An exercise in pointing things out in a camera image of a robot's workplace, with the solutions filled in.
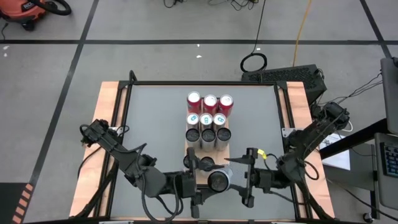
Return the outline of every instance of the red soda can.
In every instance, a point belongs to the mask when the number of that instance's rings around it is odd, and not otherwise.
[[[203,99],[203,112],[212,116],[217,113],[218,99],[215,95],[207,95]]]
[[[201,114],[201,97],[197,91],[192,91],[187,96],[188,113]]]
[[[222,95],[220,97],[220,102],[218,103],[218,112],[228,117],[231,114],[233,105],[234,100],[232,99],[232,96]]]

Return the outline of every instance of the white paper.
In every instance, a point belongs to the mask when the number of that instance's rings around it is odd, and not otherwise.
[[[326,137],[321,144],[319,145],[320,150],[322,150],[324,147],[327,147],[328,145],[337,142],[340,140],[340,136],[338,134],[331,134],[328,137]],[[341,152],[339,154],[336,154],[334,156],[331,156],[329,158],[326,158],[322,160],[322,163],[324,165],[332,166],[332,167],[337,167],[340,169],[345,169],[345,170],[350,170],[351,166],[349,164],[349,151],[346,150],[344,152]]]

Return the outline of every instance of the yellow cable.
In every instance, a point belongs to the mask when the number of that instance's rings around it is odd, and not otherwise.
[[[303,29],[304,22],[305,22],[305,19],[307,18],[308,12],[310,11],[311,3],[312,3],[312,0],[308,0],[307,9],[305,10],[304,18],[303,18],[303,21],[301,22],[300,30],[298,31],[298,34],[297,34],[296,46],[294,47],[293,67],[294,67],[294,64],[296,63],[297,47],[299,46],[299,39],[300,39],[301,31]]]

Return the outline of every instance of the wooden platform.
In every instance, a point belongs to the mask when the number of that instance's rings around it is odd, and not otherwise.
[[[227,120],[225,122],[225,127],[229,129],[228,120],[229,119],[227,118]],[[185,141],[185,146],[184,146],[184,154],[185,155],[187,154],[187,148],[188,148],[188,144],[187,144],[187,141]],[[208,156],[214,160],[214,163],[216,165],[229,164],[229,161],[224,159],[224,158],[229,158],[229,144],[222,151],[219,151],[215,148],[210,152],[205,152],[200,149],[195,149],[195,155],[199,159]],[[206,184],[207,185],[207,177],[209,176],[209,174],[210,174],[210,172],[200,172],[200,170],[197,170],[197,173],[196,173],[197,184]]]

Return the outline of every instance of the keyboard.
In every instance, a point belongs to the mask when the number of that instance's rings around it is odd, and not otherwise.
[[[381,161],[384,175],[398,178],[398,148],[388,142],[382,145]]]

